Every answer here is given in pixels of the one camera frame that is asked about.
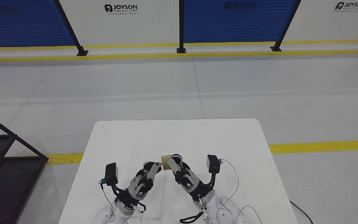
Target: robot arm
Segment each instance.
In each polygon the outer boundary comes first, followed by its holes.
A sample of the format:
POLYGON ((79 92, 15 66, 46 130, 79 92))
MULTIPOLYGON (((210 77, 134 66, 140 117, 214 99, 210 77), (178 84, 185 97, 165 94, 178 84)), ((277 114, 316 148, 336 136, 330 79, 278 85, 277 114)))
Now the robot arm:
POLYGON ((190 167, 182 161, 178 154, 162 157, 163 168, 166 169, 167 163, 172 169, 175 180, 192 197, 193 203, 199 209, 195 216, 181 219, 181 223, 193 223, 204 215, 204 221, 207 224, 251 224, 249 219, 239 208, 227 197, 218 197, 214 190, 215 176, 220 171, 221 161, 214 155, 208 155, 206 165, 211 180, 204 184, 191 170, 190 167))
POLYGON ((139 201, 143 200, 153 187, 154 178, 161 171, 161 166, 159 162, 144 163, 143 169, 137 172, 128 188, 122 190, 116 186, 118 183, 116 164, 108 164, 106 166, 105 178, 100 180, 99 183, 102 189, 103 184, 112 187, 116 198, 111 204, 104 206, 97 212, 91 224, 125 224, 134 214, 138 204, 143 206, 145 211, 145 205, 139 201))

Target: blue panel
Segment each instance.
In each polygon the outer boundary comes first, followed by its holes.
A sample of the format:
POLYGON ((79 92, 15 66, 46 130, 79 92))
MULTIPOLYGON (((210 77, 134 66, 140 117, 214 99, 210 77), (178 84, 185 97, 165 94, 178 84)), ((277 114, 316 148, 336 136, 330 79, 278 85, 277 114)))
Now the blue panel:
POLYGON ((74 45, 53 0, 0 0, 0 46, 74 45))
POLYGON ((184 42, 277 41, 296 0, 185 0, 184 42))

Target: black strap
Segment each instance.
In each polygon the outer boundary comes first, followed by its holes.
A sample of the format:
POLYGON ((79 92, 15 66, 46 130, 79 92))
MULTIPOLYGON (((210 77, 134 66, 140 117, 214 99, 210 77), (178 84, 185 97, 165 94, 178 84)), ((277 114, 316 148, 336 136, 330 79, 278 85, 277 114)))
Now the black strap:
POLYGON ((196 216, 191 216, 191 217, 187 217, 187 218, 182 218, 180 221, 180 223, 193 223, 195 222, 198 218, 200 218, 200 216, 202 216, 202 214, 204 214, 203 212, 199 212, 196 216))
POLYGON ((147 210, 147 206, 145 206, 144 204, 142 204, 142 203, 140 203, 140 202, 138 202, 138 204, 140 204, 140 205, 143 207, 143 209, 144 209, 144 211, 141 211, 141 213, 143 213, 143 212, 145 212, 145 211, 147 210))

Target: post base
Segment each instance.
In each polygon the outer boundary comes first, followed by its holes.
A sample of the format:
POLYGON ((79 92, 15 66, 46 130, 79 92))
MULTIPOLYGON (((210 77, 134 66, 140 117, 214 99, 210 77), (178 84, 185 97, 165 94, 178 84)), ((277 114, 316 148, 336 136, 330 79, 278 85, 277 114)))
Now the post base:
POLYGON ((77 53, 77 56, 86 56, 88 54, 88 50, 83 50, 77 53))
POLYGON ((186 53, 186 49, 185 48, 177 48, 177 53, 186 53))
POLYGON ((275 48, 274 46, 270 47, 273 52, 281 52, 282 50, 280 48, 275 48))

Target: floor seam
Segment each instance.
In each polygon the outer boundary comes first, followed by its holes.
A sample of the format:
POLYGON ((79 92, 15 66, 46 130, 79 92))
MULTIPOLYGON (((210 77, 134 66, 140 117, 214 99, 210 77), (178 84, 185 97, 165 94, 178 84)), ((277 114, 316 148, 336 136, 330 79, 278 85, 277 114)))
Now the floor seam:
POLYGON ((340 70, 339 70, 338 68, 336 68, 336 66, 334 66, 330 61, 328 61, 328 64, 329 64, 332 68, 334 68, 335 70, 337 70, 337 72, 338 72, 341 76, 343 76, 343 78, 344 78, 346 81, 348 81, 348 83, 351 84, 351 85, 353 86, 353 88, 358 88, 356 85, 354 85, 353 83, 351 83, 351 81, 350 81, 342 72, 340 72, 340 70))
POLYGON ((17 114, 15 115, 15 117, 11 120, 11 122, 9 123, 9 127, 12 124, 12 122, 17 118, 18 114, 20 113, 20 111, 22 110, 22 108, 25 106, 25 104, 29 101, 29 99, 32 97, 32 95, 34 94, 34 92, 37 90, 37 88, 39 87, 39 85, 43 82, 43 80, 45 79, 45 77, 47 76, 47 74, 51 71, 52 67, 50 67, 50 69, 46 72, 46 75, 41 79, 41 81, 39 82, 39 84, 36 86, 36 88, 33 90, 33 92, 31 93, 31 95, 29 96, 29 98, 27 98, 27 100, 25 101, 25 103, 23 104, 23 106, 20 108, 20 110, 18 110, 17 114))
POLYGON ((195 80, 196 80, 197 93, 199 94, 200 108, 201 108, 201 116, 202 116, 202 118, 204 118, 204 112, 202 111, 201 97, 200 97, 200 91, 199 91, 199 84, 198 84, 198 82, 197 82, 197 77, 196 77, 194 57, 192 57, 191 59, 192 59, 192 65, 194 66, 194 74, 195 74, 195 80))

